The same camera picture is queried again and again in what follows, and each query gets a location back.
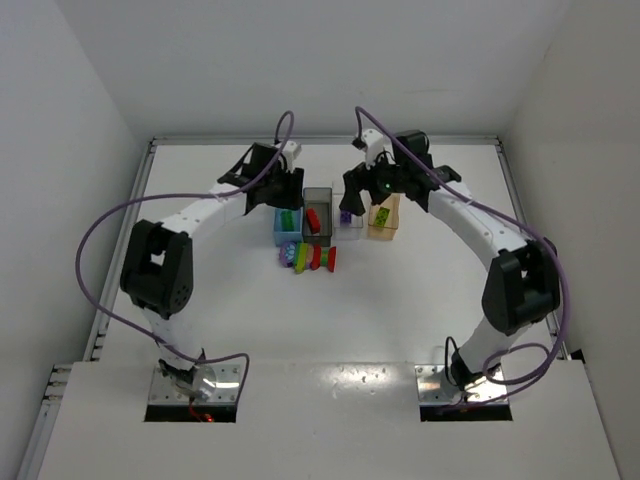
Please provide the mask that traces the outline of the purple lego brick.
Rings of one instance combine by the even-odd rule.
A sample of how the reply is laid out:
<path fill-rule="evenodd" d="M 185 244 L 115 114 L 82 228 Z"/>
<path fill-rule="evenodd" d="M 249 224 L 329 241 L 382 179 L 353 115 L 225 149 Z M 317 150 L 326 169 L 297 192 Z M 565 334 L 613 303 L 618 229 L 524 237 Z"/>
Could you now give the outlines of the purple lego brick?
<path fill-rule="evenodd" d="M 341 210 L 339 213 L 339 224 L 350 225 L 352 222 L 352 214 L 348 211 Z"/>

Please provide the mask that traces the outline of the lime green lego brick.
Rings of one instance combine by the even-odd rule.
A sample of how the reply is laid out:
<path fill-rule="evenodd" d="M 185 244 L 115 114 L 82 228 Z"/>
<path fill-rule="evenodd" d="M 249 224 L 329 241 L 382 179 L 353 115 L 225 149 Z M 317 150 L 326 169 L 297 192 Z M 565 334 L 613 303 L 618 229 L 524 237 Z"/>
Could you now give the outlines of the lime green lego brick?
<path fill-rule="evenodd" d="M 390 209 L 386 207 L 379 207 L 374 217 L 373 225 L 377 228 L 384 228 L 390 215 Z"/>

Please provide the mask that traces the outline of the red and green lego block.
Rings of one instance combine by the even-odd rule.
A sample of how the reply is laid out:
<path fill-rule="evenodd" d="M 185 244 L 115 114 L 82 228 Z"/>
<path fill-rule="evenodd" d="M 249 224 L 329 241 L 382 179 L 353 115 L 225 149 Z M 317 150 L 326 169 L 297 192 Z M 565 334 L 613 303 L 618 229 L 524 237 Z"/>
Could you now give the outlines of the red and green lego block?
<path fill-rule="evenodd" d="M 321 233 L 322 225 L 317 211 L 314 208 L 308 208 L 305 211 L 305 218 L 310 234 L 319 235 Z"/>

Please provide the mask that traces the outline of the red green red lego stack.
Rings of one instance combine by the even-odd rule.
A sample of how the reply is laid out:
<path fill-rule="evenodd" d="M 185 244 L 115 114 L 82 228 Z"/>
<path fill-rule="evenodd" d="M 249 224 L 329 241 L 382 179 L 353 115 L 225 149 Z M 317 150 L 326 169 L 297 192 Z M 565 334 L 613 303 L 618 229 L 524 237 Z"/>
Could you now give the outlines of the red green red lego stack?
<path fill-rule="evenodd" d="M 329 272 L 335 271 L 337 261 L 337 248 L 335 246 L 320 247 L 319 245 L 312 245 L 311 253 L 311 270 L 317 270 L 320 267 L 325 267 Z"/>

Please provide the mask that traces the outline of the green lego plate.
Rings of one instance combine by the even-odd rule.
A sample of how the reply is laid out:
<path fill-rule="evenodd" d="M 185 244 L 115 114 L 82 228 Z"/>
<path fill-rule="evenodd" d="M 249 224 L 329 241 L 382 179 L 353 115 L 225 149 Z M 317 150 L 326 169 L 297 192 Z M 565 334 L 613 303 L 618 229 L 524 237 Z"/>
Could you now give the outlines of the green lego plate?
<path fill-rule="evenodd" d="M 282 210 L 280 212 L 280 229 L 284 232 L 295 230 L 294 215 L 291 210 Z"/>

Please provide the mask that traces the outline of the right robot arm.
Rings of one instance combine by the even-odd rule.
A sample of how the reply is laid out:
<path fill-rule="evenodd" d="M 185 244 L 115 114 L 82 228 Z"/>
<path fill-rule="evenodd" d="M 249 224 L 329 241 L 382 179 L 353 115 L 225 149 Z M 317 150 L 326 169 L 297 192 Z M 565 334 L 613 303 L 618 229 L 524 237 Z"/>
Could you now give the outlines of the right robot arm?
<path fill-rule="evenodd" d="M 449 227 L 486 269 L 482 319 L 448 355 L 444 368 L 447 383 L 462 390 L 493 372 L 526 330 L 559 307 L 560 282 L 551 255 L 542 242 L 475 205 L 454 169 L 434 166 L 425 133 L 402 132 L 387 148 L 383 134 L 368 129 L 352 144 L 364 160 L 343 175 L 341 210 L 363 215 L 363 192 L 375 205 L 401 194 Z"/>

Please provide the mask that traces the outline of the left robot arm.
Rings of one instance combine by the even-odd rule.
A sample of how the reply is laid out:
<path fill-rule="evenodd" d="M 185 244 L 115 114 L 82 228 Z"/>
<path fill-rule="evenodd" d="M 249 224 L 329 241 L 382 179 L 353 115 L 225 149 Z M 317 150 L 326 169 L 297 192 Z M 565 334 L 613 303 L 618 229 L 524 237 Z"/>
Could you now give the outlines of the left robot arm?
<path fill-rule="evenodd" d="M 304 171 L 294 165 L 300 144 L 255 143 L 199 198 L 160 220 L 139 220 L 131 230 L 120 288 L 151 327 L 164 376 L 184 394 L 204 399 L 214 377 L 185 312 L 194 292 L 194 250 L 226 224 L 256 206 L 297 210 Z"/>

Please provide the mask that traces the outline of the amber container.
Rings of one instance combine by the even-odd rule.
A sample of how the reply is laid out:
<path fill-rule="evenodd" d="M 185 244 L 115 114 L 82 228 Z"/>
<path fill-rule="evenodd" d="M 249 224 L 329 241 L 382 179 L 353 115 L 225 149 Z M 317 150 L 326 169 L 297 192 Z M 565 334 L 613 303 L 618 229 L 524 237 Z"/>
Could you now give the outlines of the amber container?
<path fill-rule="evenodd" d="M 367 224 L 369 239 L 392 241 L 399 228 L 399 194 L 391 194 L 381 204 L 370 204 Z"/>

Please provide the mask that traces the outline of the dark grey container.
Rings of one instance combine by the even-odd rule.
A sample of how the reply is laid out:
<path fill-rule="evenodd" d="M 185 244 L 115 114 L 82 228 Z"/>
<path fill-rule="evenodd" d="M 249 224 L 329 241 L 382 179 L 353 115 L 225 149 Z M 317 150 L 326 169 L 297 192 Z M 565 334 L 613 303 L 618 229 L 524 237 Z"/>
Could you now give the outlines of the dark grey container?
<path fill-rule="evenodd" d="M 333 235 L 333 192 L 330 187 L 307 187 L 303 190 L 303 240 L 320 247 L 330 247 Z"/>

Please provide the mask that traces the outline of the blue container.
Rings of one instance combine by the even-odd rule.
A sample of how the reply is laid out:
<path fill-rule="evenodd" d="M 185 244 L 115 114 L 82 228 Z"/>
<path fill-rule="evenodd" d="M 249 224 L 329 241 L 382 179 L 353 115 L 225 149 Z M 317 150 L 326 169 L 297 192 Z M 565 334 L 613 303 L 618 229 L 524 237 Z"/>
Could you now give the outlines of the blue container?
<path fill-rule="evenodd" d="M 303 226 L 303 209 L 291 210 L 294 215 L 295 230 L 292 232 L 284 232 L 280 229 L 280 212 L 282 210 L 276 208 L 274 210 L 274 224 L 273 224 L 273 238 L 276 246 L 280 246 L 285 242 L 301 242 L 302 241 L 302 226 Z"/>

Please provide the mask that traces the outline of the clear container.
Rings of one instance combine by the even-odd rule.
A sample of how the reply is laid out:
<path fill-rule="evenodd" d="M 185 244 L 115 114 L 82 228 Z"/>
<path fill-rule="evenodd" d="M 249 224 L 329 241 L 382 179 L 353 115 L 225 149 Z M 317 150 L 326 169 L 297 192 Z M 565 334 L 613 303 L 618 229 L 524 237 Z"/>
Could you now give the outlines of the clear container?
<path fill-rule="evenodd" d="M 350 225 L 339 224 L 339 204 L 344 194 L 344 185 L 342 181 L 332 182 L 332 204 L 333 204 L 333 234 L 332 238 L 335 241 L 356 241 L 361 238 L 363 230 L 364 219 L 363 217 L 352 215 L 352 222 Z"/>

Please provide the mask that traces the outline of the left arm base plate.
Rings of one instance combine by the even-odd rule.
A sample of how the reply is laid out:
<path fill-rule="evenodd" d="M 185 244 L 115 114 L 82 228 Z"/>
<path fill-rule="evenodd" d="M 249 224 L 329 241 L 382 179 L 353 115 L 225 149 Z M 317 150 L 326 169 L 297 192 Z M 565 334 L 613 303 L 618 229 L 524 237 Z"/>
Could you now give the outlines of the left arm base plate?
<path fill-rule="evenodd" d="M 172 367 L 155 369 L 148 393 L 152 406 L 232 406 L 240 393 L 243 367 L 233 363 L 195 366 L 189 372 Z"/>

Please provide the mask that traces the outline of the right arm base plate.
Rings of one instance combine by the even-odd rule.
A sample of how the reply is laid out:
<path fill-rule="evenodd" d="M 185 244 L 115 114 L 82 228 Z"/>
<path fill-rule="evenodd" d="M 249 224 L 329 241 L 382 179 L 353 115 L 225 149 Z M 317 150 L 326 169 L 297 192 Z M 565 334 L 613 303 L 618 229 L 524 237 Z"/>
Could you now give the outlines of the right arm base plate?
<path fill-rule="evenodd" d="M 480 377 L 460 390 L 445 377 L 443 364 L 416 364 L 415 377 L 418 404 L 421 407 L 508 405 L 508 391 L 504 385 Z"/>

